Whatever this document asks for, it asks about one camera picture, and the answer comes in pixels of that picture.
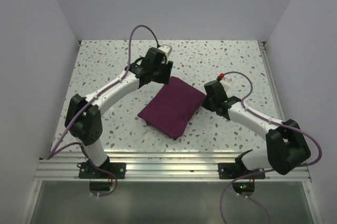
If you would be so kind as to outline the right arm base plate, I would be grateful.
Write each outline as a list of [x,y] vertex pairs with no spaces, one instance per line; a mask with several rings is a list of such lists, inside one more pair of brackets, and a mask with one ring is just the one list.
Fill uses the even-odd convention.
[[217,167],[219,178],[236,179],[244,175],[251,175],[253,173],[260,172],[259,169],[248,170],[243,164],[242,158],[251,151],[252,149],[241,153],[234,159],[233,163],[218,163]]

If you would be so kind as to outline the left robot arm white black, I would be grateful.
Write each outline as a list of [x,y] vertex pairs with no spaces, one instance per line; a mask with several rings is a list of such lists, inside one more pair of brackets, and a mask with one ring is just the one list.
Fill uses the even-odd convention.
[[102,116],[124,96],[150,82],[167,85],[173,67],[173,62],[168,59],[171,53],[170,45],[151,47],[145,57],[125,67],[125,71],[101,89],[84,97],[76,94],[71,98],[65,127],[84,145],[84,151],[92,162],[91,172],[97,178],[106,177],[110,170],[100,140]]

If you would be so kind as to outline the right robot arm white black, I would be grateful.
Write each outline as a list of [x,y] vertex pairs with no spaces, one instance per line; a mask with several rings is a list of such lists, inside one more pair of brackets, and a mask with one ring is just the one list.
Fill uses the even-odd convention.
[[254,116],[243,108],[241,99],[228,97],[220,81],[214,80],[204,85],[206,97],[202,107],[218,116],[238,123],[260,136],[266,143],[266,151],[245,151],[235,158],[230,168],[224,168],[230,178],[246,178],[263,168],[273,169],[286,175],[311,157],[297,122],[271,120],[264,121],[262,113],[254,110]]

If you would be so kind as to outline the purple cloth mat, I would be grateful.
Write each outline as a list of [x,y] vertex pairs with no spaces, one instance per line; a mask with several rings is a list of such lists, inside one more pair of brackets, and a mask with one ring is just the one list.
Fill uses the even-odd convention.
[[169,84],[160,89],[138,116],[148,126],[177,140],[204,100],[204,93],[180,78],[171,77]]

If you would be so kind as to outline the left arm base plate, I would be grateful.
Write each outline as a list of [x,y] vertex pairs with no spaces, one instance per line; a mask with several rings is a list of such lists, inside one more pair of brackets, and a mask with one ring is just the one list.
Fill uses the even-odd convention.
[[79,168],[78,177],[80,179],[124,179],[126,173],[126,163],[124,162],[110,162],[102,167],[93,167],[88,161],[77,164]]

